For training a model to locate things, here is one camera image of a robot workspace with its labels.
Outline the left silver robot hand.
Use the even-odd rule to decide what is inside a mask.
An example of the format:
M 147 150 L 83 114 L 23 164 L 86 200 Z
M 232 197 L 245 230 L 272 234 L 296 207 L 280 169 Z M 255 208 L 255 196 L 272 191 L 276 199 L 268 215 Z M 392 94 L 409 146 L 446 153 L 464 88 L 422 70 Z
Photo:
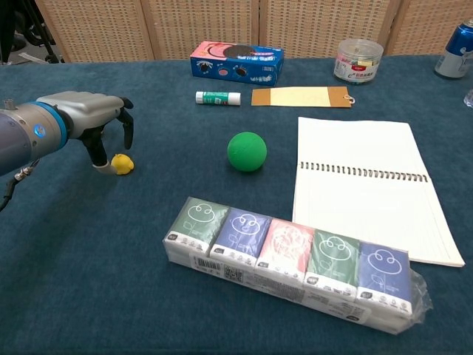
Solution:
M 119 120 L 123 125 L 124 148 L 131 148 L 134 119 L 128 111 L 134 105 L 128 98 L 93 92 L 65 91 L 42 96 L 36 102 L 53 109 L 63 118 L 67 137 L 82 142 L 94 168 L 107 175 L 119 173 L 118 168 L 109 162 L 103 147 L 102 133 L 109 122 Z

